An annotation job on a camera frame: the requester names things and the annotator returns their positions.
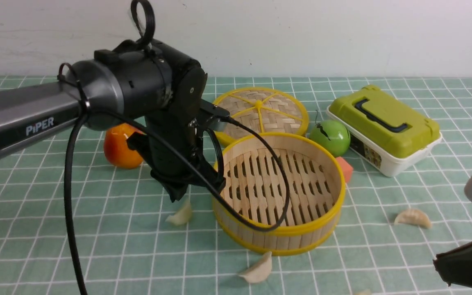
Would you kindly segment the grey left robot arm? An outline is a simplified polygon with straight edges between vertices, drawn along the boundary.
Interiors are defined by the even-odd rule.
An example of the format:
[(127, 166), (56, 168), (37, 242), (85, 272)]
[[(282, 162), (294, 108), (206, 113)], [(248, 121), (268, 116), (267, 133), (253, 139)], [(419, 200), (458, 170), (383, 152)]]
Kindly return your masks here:
[(124, 41), (115, 50), (96, 50), (94, 58), (75, 62), (73, 72), (56, 82), (0, 91), (0, 159), (54, 136), (75, 125), (86, 110), (86, 126), (106, 131), (120, 120), (97, 109), (108, 109), (130, 119), (144, 117), (158, 134), (201, 172), (188, 170), (165, 145), (149, 136), (134, 136), (130, 143), (152, 169), (174, 202), (189, 185), (217, 192), (225, 178), (206, 161), (200, 137), (204, 129), (222, 129), (227, 110), (205, 101), (207, 74), (200, 63), (161, 41), (151, 49), (129, 49)]

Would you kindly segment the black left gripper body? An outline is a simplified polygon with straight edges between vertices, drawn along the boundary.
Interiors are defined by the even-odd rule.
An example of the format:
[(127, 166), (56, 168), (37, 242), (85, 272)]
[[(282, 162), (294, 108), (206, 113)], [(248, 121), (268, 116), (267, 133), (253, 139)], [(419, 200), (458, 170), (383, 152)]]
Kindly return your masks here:
[(217, 158), (221, 158), (215, 132), (225, 128), (223, 119), (229, 116), (228, 110), (205, 100), (200, 101), (194, 115), (156, 111), (146, 116), (145, 121), (148, 130), (160, 139), (134, 132), (127, 146), (148, 163), (150, 175), (163, 186), (171, 202), (181, 200), (189, 186), (204, 187), (219, 195), (225, 188), (225, 177), (204, 156), (204, 133), (208, 133), (217, 149)]

